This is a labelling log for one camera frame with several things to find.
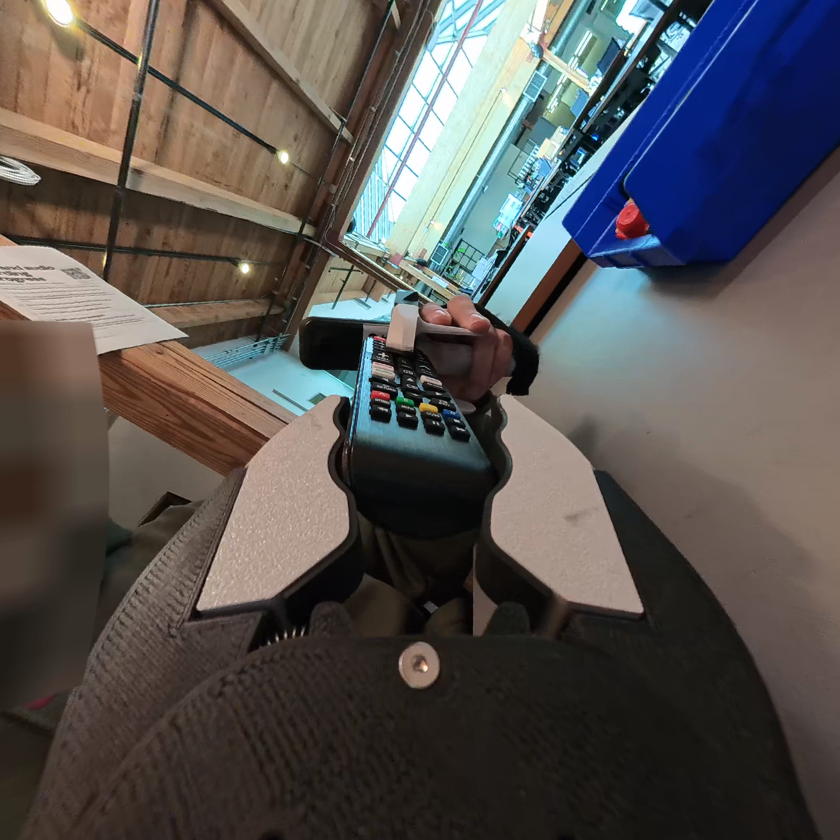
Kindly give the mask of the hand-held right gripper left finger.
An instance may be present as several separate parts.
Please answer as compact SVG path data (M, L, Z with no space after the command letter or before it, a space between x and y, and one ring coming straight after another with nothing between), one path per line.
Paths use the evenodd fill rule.
M276 610L307 621L363 580L355 501L340 475L350 400L329 396L249 461L196 602L202 617Z

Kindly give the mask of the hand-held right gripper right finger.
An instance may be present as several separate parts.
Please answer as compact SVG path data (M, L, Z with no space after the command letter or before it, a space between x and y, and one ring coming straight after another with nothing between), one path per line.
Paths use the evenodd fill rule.
M475 549L473 634L504 602L553 638L576 615L636 621L644 605L590 461L515 397L498 398L489 493Z

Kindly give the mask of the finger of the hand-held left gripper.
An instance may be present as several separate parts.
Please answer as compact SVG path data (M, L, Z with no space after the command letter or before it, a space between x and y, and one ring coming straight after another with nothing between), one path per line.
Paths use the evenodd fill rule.
M412 354L415 351L420 311L414 303L397 303L392 309L385 338L386 351L391 354Z

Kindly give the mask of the black remote control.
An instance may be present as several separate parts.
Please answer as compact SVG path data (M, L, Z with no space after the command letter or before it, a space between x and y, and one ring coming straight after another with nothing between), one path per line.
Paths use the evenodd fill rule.
M364 338L342 471L373 524L412 539L480 529L497 473L429 357Z

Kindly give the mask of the blue plastic bin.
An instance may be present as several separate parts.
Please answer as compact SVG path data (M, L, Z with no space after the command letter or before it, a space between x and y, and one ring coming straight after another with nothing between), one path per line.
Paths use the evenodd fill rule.
M577 193L563 227L599 266L727 263L835 151L839 2L712 2ZM650 233L620 240L632 198Z

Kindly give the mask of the person's left hand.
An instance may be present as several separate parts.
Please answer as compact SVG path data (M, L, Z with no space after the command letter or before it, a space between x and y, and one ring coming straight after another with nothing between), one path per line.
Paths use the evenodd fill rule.
M444 375L442 382L457 401L479 406L505 377L512 361L512 338L497 330L466 296L450 299L446 307L429 302L419 311L425 322L467 329L478 338L472 344L471 365L465 375Z

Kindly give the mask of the person's olive jacket torso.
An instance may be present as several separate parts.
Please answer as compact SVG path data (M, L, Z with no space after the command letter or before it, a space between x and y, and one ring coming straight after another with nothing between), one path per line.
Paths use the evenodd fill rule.
M201 507L201 501L163 509L135 530L108 523L107 551L98 609L93 625L97 639L140 573ZM51 743L65 709L68 691L33 707L15 707L1 716L1 838L20 834L38 790Z

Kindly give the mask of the white paper notice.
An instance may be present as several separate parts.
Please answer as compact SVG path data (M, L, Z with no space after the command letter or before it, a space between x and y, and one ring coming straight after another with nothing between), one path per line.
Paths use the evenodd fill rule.
M98 354L186 336L54 248L1 247L1 300L28 320L89 324Z

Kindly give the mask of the wooden post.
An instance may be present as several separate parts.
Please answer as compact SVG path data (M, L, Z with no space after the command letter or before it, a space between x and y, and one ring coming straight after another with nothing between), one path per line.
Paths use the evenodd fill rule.
M98 356L106 408L225 476L297 416L175 340Z

